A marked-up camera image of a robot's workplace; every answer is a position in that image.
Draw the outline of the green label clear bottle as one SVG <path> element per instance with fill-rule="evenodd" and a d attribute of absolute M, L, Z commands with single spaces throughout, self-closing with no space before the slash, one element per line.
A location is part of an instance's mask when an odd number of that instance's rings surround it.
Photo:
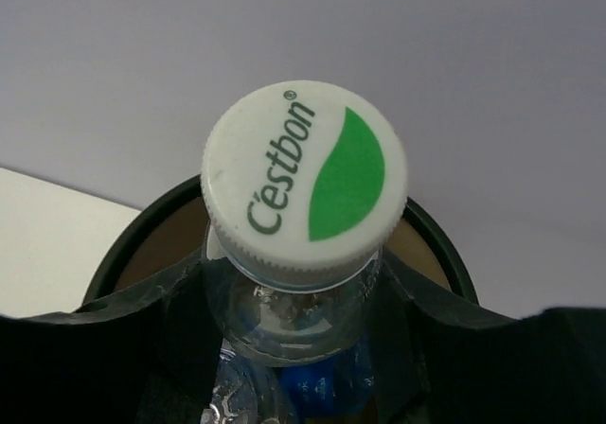
<path fill-rule="evenodd" d="M 408 197 L 401 141 L 375 106 L 323 81 L 261 87 L 212 129 L 200 189 L 206 299 L 237 354 L 282 369 L 367 339 Z"/>

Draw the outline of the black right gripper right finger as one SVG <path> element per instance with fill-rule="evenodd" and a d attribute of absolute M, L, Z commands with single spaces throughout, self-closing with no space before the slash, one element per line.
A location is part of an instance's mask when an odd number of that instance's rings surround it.
<path fill-rule="evenodd" d="M 382 423 L 601 423 L 605 312 L 483 309 L 385 253 L 367 325 Z"/>

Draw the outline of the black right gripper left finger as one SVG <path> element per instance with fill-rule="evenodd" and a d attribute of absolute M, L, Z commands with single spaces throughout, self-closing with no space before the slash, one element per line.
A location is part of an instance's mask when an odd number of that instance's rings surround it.
<path fill-rule="evenodd" d="M 5 423 L 196 423 L 220 331 L 199 254 L 79 309 L 1 320 Z"/>

